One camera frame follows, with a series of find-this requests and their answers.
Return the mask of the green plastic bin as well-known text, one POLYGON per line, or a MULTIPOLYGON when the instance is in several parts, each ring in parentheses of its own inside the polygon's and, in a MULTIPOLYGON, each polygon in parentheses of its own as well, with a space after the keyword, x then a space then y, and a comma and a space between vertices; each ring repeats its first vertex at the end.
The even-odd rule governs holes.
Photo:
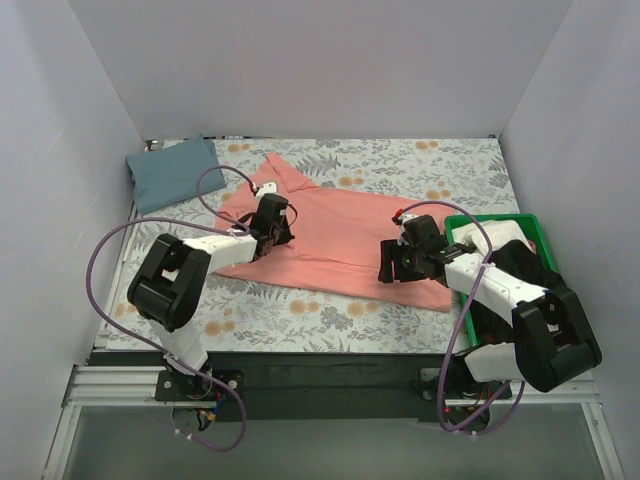
MULTIPOLYGON (((532 242, 535 246, 534 250, 537 255, 541 257, 542 264, 545 268, 559 272, 556 265, 551 247, 549 245, 547 236, 541 227, 537 217, 529 213, 512 213, 512 214, 481 214, 477 215, 476 219, 479 222, 486 221, 515 221, 524 236, 528 241, 532 242)), ((454 239, 453 231, 464 225, 467 225, 471 220, 464 215, 452 215, 445 219, 445 235, 450 243, 457 243, 454 239)), ((483 344, 482 338, 478 335, 478 329, 476 328, 476 321, 472 314, 468 312, 465 316, 464 332, 470 346, 478 346, 483 344)))

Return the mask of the folded blue-grey t-shirt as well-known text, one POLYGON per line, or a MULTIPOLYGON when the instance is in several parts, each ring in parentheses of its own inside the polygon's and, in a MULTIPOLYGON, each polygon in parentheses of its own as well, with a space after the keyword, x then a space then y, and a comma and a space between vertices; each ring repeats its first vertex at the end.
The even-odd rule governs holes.
POLYGON ((202 173, 218 166, 215 145, 202 135, 169 148, 126 158, 134 182, 138 212, 147 215, 197 196, 202 173))

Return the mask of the white t-shirt in bin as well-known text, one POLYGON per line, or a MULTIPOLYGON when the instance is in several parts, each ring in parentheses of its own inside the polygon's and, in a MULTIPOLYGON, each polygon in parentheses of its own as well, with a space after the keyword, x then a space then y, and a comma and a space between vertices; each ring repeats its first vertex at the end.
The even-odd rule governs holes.
MULTIPOLYGON (((483 221, 481 225, 489 237, 493 252, 514 240, 520 241, 533 252, 531 244, 516 221, 487 220, 483 221)), ((455 243, 475 247, 476 251, 482 256, 486 256, 489 251, 484 235, 474 223, 453 229, 452 236, 455 243)))

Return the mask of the black t-shirt in bin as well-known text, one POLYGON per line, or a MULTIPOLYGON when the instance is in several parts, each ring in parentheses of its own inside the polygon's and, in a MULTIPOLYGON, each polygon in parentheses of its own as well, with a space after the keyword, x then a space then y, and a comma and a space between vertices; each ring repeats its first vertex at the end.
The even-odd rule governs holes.
MULTIPOLYGON (((495 250, 490 262, 513 277, 547 289, 565 286, 563 277, 543 265, 542 258, 520 240, 511 240, 495 250)), ((474 330, 481 344, 511 343, 512 327, 499 315, 474 300, 470 306, 474 330)))

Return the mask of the salmon pink t-shirt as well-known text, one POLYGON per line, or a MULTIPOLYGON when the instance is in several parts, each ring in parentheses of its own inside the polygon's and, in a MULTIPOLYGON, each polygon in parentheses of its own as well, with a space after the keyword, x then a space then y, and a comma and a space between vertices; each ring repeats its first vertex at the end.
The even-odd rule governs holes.
POLYGON ((380 243, 397 239, 391 218, 412 200, 320 187, 274 153, 253 175, 257 184, 275 182, 279 195, 297 209, 294 238, 266 257, 222 269, 224 276, 277 286, 361 297, 447 312, 449 289, 433 280, 379 282, 380 243))

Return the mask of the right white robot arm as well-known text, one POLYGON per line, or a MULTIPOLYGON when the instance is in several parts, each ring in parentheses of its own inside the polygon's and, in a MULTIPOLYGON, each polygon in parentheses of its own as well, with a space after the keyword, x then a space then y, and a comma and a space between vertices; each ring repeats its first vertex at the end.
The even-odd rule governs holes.
POLYGON ((485 262, 472 246, 450 244, 429 215, 398 211, 400 235, 381 243, 380 282, 435 280, 491 310, 513 332, 477 347, 452 373, 454 389, 475 397, 491 381, 524 381, 540 392, 599 366, 602 352, 577 294, 543 287, 485 262))

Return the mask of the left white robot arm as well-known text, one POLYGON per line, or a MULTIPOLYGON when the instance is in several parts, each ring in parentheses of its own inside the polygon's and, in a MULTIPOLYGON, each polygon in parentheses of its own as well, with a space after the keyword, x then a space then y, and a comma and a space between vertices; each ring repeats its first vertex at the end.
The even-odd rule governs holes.
POLYGON ((129 285, 127 299, 147 319, 172 369, 178 387, 193 400, 205 398, 213 386, 203 369, 208 354, 192 318, 208 274, 255 262, 293 239, 286 211, 289 202, 275 193, 260 197, 249 215, 249 230, 221 230, 210 236, 181 240, 170 234, 156 238, 129 285))

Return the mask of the aluminium frame rail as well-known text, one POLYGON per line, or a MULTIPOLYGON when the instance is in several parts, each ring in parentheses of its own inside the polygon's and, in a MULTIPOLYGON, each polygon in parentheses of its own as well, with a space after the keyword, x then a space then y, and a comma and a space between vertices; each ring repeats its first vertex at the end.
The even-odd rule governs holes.
MULTIPOLYGON (((177 407, 203 406, 212 408, 213 401, 186 400, 169 395, 173 383, 160 378, 159 366, 81 366, 72 370, 63 397, 58 431, 45 464, 45 479, 60 479, 71 449, 73 433, 80 410, 84 406, 98 407, 177 407)), ((569 405, 581 407, 597 459, 606 479, 625 477, 604 417, 601 395, 590 374, 544 394, 532 387, 525 388, 520 404, 569 405)))

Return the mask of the floral patterned table mat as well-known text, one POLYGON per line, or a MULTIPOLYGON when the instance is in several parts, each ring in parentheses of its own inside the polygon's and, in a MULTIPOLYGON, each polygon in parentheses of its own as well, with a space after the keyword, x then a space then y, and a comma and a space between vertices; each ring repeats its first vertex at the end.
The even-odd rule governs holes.
MULTIPOLYGON (((517 201, 499 143, 494 139, 219 140, 228 166, 225 189, 160 211, 159 223, 131 228, 121 250, 98 350, 142 350, 150 325, 126 300, 126 291, 153 240, 164 232, 198 236, 201 226, 275 153, 316 184, 349 191, 442 199, 473 214, 514 213, 517 201)), ((211 351, 443 353, 454 336, 458 310, 442 313, 210 275, 195 323, 211 351)))

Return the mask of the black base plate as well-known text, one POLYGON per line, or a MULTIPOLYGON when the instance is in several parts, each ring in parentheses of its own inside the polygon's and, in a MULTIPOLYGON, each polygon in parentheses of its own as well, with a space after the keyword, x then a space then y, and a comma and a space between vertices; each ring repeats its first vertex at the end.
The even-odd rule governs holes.
POLYGON ((214 373, 238 382, 250 420, 436 420, 418 387, 438 354, 212 353, 214 373))

